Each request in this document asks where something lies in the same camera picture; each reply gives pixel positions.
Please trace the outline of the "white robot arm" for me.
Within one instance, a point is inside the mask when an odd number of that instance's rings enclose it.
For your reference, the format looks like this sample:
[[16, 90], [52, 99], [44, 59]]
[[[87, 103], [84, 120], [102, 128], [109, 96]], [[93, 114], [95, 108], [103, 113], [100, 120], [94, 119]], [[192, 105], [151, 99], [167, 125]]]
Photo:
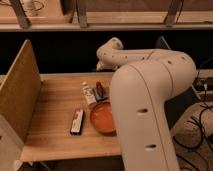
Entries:
[[126, 50], [117, 38], [97, 50], [99, 70], [113, 68], [112, 114], [126, 171], [180, 171], [164, 104], [189, 87], [196, 66], [184, 52]]

